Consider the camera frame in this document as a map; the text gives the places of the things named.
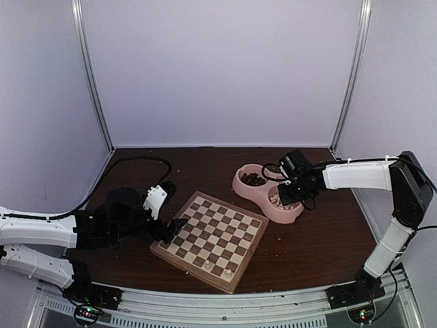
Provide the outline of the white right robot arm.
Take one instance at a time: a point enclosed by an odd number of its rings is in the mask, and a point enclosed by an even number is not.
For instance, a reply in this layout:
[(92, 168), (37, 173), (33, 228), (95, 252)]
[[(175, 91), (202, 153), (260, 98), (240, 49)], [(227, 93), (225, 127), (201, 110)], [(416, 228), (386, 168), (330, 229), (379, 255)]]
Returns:
[(279, 159), (279, 170), (283, 176), (279, 196), (284, 204), (314, 201), (323, 191), (343, 189), (384, 195), (392, 202), (386, 230), (350, 286), (350, 296), (359, 302), (376, 291), (382, 274), (405, 252), (436, 193), (435, 184), (411, 151), (311, 163), (294, 150)]

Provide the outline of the white bishop piece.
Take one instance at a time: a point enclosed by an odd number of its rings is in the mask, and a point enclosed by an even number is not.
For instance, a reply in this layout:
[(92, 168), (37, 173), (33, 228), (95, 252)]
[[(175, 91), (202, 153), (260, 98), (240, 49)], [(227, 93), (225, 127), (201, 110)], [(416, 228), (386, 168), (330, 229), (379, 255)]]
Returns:
[(210, 270), (212, 268), (212, 263), (209, 260), (206, 260), (204, 266), (205, 270)]

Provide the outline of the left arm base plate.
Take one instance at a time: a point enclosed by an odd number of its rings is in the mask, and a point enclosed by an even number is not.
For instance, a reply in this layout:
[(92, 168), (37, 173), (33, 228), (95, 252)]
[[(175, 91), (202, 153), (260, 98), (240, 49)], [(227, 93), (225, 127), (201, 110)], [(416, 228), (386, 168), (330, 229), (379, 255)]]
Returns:
[(62, 290), (64, 296), (78, 305), (91, 305), (101, 310), (117, 310), (122, 300), (119, 288), (90, 284)]

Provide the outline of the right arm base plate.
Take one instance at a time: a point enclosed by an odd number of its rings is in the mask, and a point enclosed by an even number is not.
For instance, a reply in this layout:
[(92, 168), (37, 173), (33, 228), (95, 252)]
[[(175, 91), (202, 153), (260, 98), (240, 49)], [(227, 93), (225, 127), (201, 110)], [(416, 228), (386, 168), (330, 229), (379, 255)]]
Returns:
[(358, 286), (356, 282), (334, 285), (326, 290), (332, 310), (370, 302), (373, 299), (383, 297), (385, 294), (382, 286), (376, 286), (369, 290), (367, 287)]

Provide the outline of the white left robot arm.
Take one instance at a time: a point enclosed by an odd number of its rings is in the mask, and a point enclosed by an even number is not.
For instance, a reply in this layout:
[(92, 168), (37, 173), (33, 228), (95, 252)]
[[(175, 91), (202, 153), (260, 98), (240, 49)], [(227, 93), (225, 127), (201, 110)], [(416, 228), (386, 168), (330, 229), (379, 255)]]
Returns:
[(122, 187), (110, 191), (95, 210), (73, 210), (43, 215), (1, 208), (1, 265), (72, 292), (83, 303), (98, 298), (87, 265), (81, 261), (52, 258), (31, 245), (54, 245), (66, 249), (94, 250), (117, 247), (134, 236), (150, 234), (169, 243), (187, 219), (165, 223), (160, 210), (173, 196), (172, 189), (151, 187), (145, 196)]

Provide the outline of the pink double bowl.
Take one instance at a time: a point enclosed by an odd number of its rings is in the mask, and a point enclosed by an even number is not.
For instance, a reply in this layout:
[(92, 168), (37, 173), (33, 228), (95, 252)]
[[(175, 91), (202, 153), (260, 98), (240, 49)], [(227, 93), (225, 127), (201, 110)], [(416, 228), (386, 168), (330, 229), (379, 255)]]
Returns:
[(296, 218), (303, 213), (304, 206), (301, 203), (295, 203), (296, 207), (291, 210), (276, 208), (270, 203), (269, 197), (278, 193), (277, 186), (279, 183), (265, 178), (267, 180), (265, 185), (250, 187), (241, 181), (241, 177), (244, 173), (250, 174), (252, 172), (262, 176), (262, 166), (259, 164), (246, 164), (237, 169), (232, 181), (234, 192), (258, 205), (264, 215), (275, 223), (289, 224), (295, 222)]

